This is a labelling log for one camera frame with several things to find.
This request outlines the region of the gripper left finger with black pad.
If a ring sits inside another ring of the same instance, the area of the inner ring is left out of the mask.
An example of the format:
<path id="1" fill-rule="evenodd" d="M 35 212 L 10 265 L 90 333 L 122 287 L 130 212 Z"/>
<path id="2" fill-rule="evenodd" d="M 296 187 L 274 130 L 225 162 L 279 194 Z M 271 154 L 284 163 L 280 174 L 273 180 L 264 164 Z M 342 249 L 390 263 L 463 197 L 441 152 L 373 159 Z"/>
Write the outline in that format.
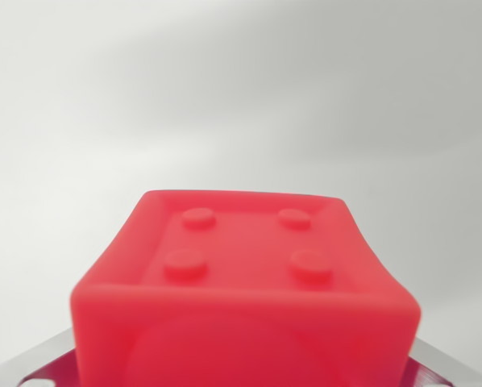
<path id="1" fill-rule="evenodd" d="M 0 386 L 19 386 L 22 380 L 75 348 L 69 328 L 0 364 Z"/>

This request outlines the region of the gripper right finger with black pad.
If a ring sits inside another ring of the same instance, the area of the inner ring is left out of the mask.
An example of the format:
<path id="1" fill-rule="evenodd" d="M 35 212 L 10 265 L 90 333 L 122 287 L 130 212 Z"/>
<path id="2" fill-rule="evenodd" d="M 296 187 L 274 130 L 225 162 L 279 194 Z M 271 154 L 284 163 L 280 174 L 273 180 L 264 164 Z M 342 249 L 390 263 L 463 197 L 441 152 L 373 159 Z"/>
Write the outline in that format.
<path id="1" fill-rule="evenodd" d="M 416 338 L 403 374 L 404 386 L 482 386 L 482 374 Z"/>

